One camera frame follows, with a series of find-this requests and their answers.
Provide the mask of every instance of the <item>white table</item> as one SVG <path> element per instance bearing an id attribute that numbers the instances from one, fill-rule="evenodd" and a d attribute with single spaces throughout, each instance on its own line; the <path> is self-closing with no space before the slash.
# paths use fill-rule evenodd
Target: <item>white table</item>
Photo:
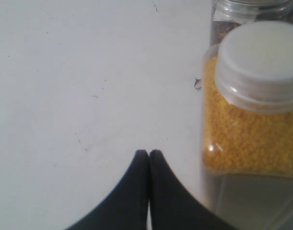
<path id="1" fill-rule="evenodd" d="M 160 149 L 199 195 L 209 0 L 0 0 L 0 230 L 59 230 Z"/>

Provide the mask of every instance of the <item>plastic jar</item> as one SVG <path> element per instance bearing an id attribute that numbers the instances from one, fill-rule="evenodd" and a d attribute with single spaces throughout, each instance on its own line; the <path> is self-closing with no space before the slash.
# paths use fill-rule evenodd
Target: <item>plastic jar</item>
<path id="1" fill-rule="evenodd" d="M 204 57 L 200 202 L 241 230 L 293 215 L 293 25 L 257 22 Z"/>
<path id="2" fill-rule="evenodd" d="M 255 21 L 293 22 L 293 0 L 212 0 L 210 46 Z"/>

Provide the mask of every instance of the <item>yellow granules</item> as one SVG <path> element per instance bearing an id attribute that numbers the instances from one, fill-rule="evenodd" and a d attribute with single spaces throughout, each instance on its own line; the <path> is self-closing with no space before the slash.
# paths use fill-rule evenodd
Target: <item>yellow granules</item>
<path id="1" fill-rule="evenodd" d="M 240 109 L 218 92 L 217 57 L 205 64 L 204 165 L 214 173 L 293 177 L 293 112 L 263 115 Z"/>

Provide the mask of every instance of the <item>clear plastic jar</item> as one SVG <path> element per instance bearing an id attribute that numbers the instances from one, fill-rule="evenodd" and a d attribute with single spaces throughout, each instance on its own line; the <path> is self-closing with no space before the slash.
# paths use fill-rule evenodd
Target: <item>clear plastic jar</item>
<path id="1" fill-rule="evenodd" d="M 200 202 L 241 230 L 277 227 L 293 214 L 293 25 L 230 32 L 205 55 L 202 91 Z"/>
<path id="2" fill-rule="evenodd" d="M 293 22 L 293 0 L 212 0 L 210 46 L 236 27 L 256 21 Z"/>

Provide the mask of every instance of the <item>white plastic cap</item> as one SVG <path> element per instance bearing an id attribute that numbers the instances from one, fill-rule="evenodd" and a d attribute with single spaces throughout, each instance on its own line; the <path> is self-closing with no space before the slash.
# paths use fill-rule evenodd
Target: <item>white plastic cap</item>
<path id="1" fill-rule="evenodd" d="M 222 41 L 215 76 L 222 96 L 240 108 L 266 114 L 293 110 L 293 25 L 256 22 Z"/>

